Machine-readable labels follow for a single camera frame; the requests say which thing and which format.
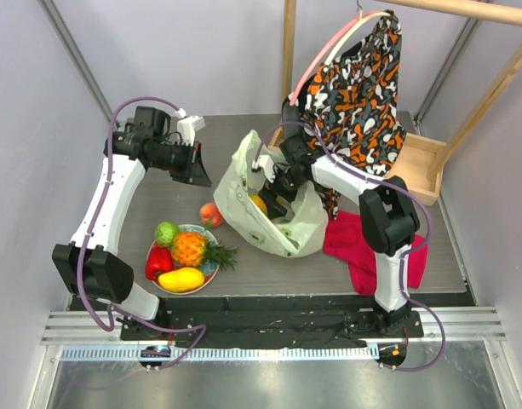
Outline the fake yellow mango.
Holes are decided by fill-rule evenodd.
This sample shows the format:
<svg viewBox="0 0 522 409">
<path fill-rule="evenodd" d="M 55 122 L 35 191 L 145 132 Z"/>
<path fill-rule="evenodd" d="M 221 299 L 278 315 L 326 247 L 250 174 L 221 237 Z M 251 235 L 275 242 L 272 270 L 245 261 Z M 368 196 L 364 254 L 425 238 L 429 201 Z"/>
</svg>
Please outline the fake yellow mango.
<svg viewBox="0 0 522 409">
<path fill-rule="evenodd" d="M 267 205 L 266 203 L 264 202 L 264 200 L 257 194 L 251 194 L 250 195 L 250 199 L 251 201 L 255 204 L 255 206 L 257 208 L 260 209 L 260 211 L 265 215 L 267 216 L 268 215 L 268 209 L 267 209 Z"/>
<path fill-rule="evenodd" d="M 172 293 L 194 291 L 204 284 L 204 273 L 196 268 L 179 268 L 158 277 L 159 286 Z"/>
</svg>

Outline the fake peach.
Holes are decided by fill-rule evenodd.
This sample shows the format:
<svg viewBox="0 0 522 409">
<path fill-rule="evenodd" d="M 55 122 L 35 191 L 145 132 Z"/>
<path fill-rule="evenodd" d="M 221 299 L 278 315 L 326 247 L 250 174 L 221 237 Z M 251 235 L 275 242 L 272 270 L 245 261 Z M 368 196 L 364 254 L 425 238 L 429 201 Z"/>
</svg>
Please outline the fake peach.
<svg viewBox="0 0 522 409">
<path fill-rule="evenodd" d="M 203 225 L 209 225 L 212 228 L 219 227 L 224 222 L 223 216 L 213 202 L 203 205 L 199 211 L 199 215 Z"/>
</svg>

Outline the pale green plastic bag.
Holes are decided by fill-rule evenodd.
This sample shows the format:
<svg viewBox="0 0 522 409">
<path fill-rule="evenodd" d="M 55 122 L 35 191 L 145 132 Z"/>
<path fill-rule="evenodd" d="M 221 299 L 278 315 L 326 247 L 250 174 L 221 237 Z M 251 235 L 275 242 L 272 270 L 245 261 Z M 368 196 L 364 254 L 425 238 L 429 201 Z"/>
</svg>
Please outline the pale green plastic bag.
<svg viewBox="0 0 522 409">
<path fill-rule="evenodd" d="M 257 153 L 268 156 L 277 170 L 284 156 L 266 147 L 251 130 L 232 155 L 214 192 L 214 202 L 225 222 L 249 244 L 282 257 L 304 257 L 322 249 L 328 215 L 311 182 L 298 187 L 289 199 L 269 188 L 262 171 L 252 170 Z"/>
</svg>

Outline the fake pineapple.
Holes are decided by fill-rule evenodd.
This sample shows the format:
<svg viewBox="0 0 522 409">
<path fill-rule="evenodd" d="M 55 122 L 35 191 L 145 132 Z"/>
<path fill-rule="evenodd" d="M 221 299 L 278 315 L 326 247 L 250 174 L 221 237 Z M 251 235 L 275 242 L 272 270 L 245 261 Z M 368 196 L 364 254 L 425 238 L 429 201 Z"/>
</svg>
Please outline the fake pineapple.
<svg viewBox="0 0 522 409">
<path fill-rule="evenodd" d="M 205 234 L 192 231 L 179 232 L 170 246 L 172 259 L 192 268 L 213 262 L 222 269 L 234 269 L 237 253 L 237 248 L 213 244 Z"/>
</svg>

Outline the fake red fruit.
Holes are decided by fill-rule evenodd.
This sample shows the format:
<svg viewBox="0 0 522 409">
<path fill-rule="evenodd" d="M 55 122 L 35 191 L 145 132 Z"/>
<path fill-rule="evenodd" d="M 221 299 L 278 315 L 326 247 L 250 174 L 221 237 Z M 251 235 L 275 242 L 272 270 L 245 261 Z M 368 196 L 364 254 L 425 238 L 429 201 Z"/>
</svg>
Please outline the fake red fruit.
<svg viewBox="0 0 522 409">
<path fill-rule="evenodd" d="M 173 267 L 174 263 L 169 249 L 161 245 L 153 245 L 146 259 L 146 278 L 155 281 L 160 274 L 168 273 Z"/>
</svg>

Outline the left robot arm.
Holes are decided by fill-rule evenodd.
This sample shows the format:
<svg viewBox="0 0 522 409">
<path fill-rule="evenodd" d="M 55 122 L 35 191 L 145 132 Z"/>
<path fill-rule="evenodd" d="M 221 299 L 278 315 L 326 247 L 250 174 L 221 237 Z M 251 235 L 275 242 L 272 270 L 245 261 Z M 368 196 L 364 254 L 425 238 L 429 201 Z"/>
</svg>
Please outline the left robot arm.
<svg viewBox="0 0 522 409">
<path fill-rule="evenodd" d="M 113 120 L 104 146 L 102 171 L 89 208 L 69 243 L 57 244 L 52 260 L 67 290 L 84 302 L 113 306 L 140 318 L 140 329 L 152 340 L 163 338 L 169 318 L 161 299 L 135 283 L 134 270 L 118 258 L 123 222 L 135 190 L 149 169 L 169 173 L 173 181 L 210 187 L 195 136 L 204 118 L 176 108 L 176 141 L 171 117 L 156 107 L 139 105 L 124 124 Z"/>
</svg>

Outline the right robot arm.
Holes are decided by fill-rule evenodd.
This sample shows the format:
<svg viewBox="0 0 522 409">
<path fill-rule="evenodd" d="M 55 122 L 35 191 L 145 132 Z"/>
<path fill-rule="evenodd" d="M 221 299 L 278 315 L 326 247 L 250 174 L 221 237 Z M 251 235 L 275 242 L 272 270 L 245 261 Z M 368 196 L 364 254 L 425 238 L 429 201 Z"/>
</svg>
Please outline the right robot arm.
<svg viewBox="0 0 522 409">
<path fill-rule="evenodd" d="M 390 337 L 400 333 L 411 315 L 409 292 L 405 284 L 408 255 L 420 221 L 404 180 L 393 176 L 384 180 L 371 176 L 345 162 L 326 146 L 309 147 L 312 135 L 320 141 L 317 126 L 307 124 L 299 108 L 284 103 L 284 140 L 279 148 L 285 166 L 258 153 L 252 169 L 263 171 L 266 183 L 259 196 L 269 219 L 286 215 L 285 202 L 293 202 L 307 182 L 326 187 L 352 200 L 359 207 L 362 235 L 376 258 L 376 292 L 372 324 L 377 333 Z"/>
</svg>

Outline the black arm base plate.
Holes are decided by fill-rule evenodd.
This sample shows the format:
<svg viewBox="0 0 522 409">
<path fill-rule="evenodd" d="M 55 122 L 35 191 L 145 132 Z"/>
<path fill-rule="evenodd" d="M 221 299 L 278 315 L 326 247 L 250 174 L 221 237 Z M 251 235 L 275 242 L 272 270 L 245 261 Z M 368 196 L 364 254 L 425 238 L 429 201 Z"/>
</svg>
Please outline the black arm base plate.
<svg viewBox="0 0 522 409">
<path fill-rule="evenodd" d="M 358 295 L 165 298 L 157 329 L 122 318 L 120 338 L 173 340 L 185 348 L 195 336 L 177 330 L 204 324 L 198 345 L 206 349 L 362 348 L 371 338 L 420 338 L 433 318 L 413 311 L 403 329 L 383 331 L 376 327 L 373 307 L 373 297 Z M 165 334 L 164 327 L 174 332 Z"/>
</svg>

